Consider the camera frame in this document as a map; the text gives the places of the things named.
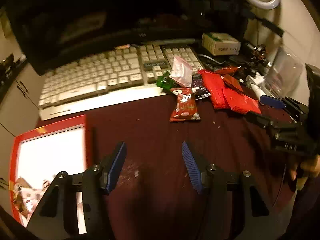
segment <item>human hand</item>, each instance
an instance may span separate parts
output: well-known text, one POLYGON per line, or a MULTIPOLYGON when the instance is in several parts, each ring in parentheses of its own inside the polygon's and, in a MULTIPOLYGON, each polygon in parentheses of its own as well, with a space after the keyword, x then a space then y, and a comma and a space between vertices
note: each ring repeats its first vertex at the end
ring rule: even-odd
POLYGON ((300 164, 300 168, 303 169, 304 174, 302 178, 297 179, 297 189, 301 190, 304 187, 308 177, 316 178, 320 173, 320 155, 316 155, 313 158, 303 160, 301 157, 294 155, 289 156, 289 174, 291 180, 295 180, 297 177, 297 168, 300 164))

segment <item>cabinet door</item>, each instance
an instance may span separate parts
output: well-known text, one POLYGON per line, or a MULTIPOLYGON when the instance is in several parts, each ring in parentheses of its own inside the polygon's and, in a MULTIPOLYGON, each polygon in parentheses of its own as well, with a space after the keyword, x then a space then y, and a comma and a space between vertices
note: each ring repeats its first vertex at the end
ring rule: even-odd
POLYGON ((14 81, 0 105, 0 123, 17 136, 34 129, 38 118, 38 108, 14 81))
MULTIPOLYGON (((9 162, 14 136, 0 125, 0 177, 9 182, 9 162)), ((0 205, 12 215, 8 187, 0 188, 0 205)))
POLYGON ((38 106, 45 76, 38 76, 30 63, 27 63, 16 80, 30 100, 38 106))

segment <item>candy wrapper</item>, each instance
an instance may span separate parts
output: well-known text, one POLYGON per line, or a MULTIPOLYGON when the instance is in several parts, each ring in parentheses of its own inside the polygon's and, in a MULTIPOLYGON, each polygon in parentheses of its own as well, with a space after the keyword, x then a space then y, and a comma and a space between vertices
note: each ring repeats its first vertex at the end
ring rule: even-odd
POLYGON ((239 81, 236 80, 234 77, 230 76, 229 74, 226 74, 223 76, 223 81, 228 87, 232 88, 238 93, 243 93, 243 89, 240 86, 239 81))
POLYGON ((233 75, 239 70, 239 68, 241 68, 241 66, 240 67, 223 67, 222 69, 216 70, 215 73, 219 75, 225 75, 225 74, 233 75))
POLYGON ((182 87, 191 87, 192 67, 182 58, 174 56, 170 78, 182 87))
POLYGON ((196 93, 196 100, 211 96, 209 90, 207 90, 203 84, 202 76, 195 74, 192 76, 192 87, 198 87, 198 93, 196 93))
POLYGON ((167 70, 163 74, 163 76, 158 77, 157 83, 156 83, 157 86, 161 87, 163 89, 166 89, 166 90, 169 90, 171 88, 177 87, 177 84, 169 76, 170 76, 170 72, 167 70))
POLYGON ((230 108, 228 102, 226 101, 223 95, 222 89, 224 87, 224 82, 220 75, 204 69, 199 70, 199 73, 203 78, 203 83, 205 87, 211 93, 211 101, 214 109, 230 108))
POLYGON ((172 112, 170 122, 200 120, 195 102, 195 93, 199 88, 172 88, 170 91, 177 96, 177 107, 172 112))
POLYGON ((223 88, 223 94, 232 111, 240 114, 246 114, 249 111, 261 114, 257 100, 240 94, 229 87, 223 88))

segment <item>clear plastic container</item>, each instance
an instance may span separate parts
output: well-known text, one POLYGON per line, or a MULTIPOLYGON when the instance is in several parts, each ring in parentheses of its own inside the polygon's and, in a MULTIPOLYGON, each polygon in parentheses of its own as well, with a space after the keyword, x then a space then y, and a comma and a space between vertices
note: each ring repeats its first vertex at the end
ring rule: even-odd
POLYGON ((289 48, 279 47, 263 86, 276 98, 285 98, 296 87, 304 63, 289 48))

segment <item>desk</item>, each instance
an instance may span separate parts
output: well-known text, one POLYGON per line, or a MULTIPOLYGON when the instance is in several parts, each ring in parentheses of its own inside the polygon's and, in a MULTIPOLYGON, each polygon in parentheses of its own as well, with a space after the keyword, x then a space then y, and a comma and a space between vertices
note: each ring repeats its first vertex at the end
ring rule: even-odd
MULTIPOLYGON (((231 110, 214 111, 209 99, 197 101, 200 122, 170 123, 175 104, 174 95, 164 95, 37 124, 40 127, 86 114, 95 135, 95 163, 111 154, 118 141, 127 143, 128 155, 117 188, 106 197, 117 240, 194 239, 206 196, 198 195, 191 186, 181 153, 185 140, 225 171, 249 170, 270 202, 276 198, 284 166, 280 163, 274 168, 278 162, 269 157, 270 141, 263 129, 231 110)), ((261 110, 278 120, 290 120, 283 110, 267 106, 261 110)), ((284 183, 276 207, 284 207, 292 195, 284 183)))

